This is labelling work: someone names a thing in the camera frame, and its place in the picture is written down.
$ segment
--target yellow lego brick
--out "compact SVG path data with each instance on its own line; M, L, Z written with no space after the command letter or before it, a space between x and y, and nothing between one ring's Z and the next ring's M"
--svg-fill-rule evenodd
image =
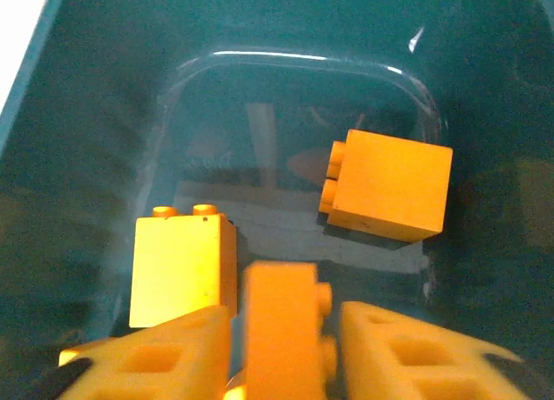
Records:
M132 265L131 327L147 327L202 307L236 315L236 229L213 205L192 216L157 207L139 218Z
M483 355L521 359L485 341L360 302L341 306L340 334L350 400L527 398Z
M245 279L246 397L324 399L337 367L334 339L320 336L331 287L308 263L256 262Z
M347 229L416 242L442 232L452 149L350 130L332 148L319 210Z
M58 358L58 366L61 367L62 365L67 364L73 358L77 357L82 352L90 350L97 346L100 346L102 344L105 344L106 342L111 340L114 340L114 338L97 339L96 341L87 342L86 344L81 344L77 346L72 346L71 348L66 348L65 350L60 352L60 357Z
M86 350L93 367L60 399L221 400L229 344L227 308L206 307Z

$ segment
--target dark green plastic bin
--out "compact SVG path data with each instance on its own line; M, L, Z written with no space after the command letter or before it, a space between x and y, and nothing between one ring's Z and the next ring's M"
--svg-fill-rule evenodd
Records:
M136 217L198 201L241 268L316 261L331 332L364 300L552 372L553 25L554 0L49 0L0 116L0 397L128 332ZM352 127L454 149L443 234L325 226Z

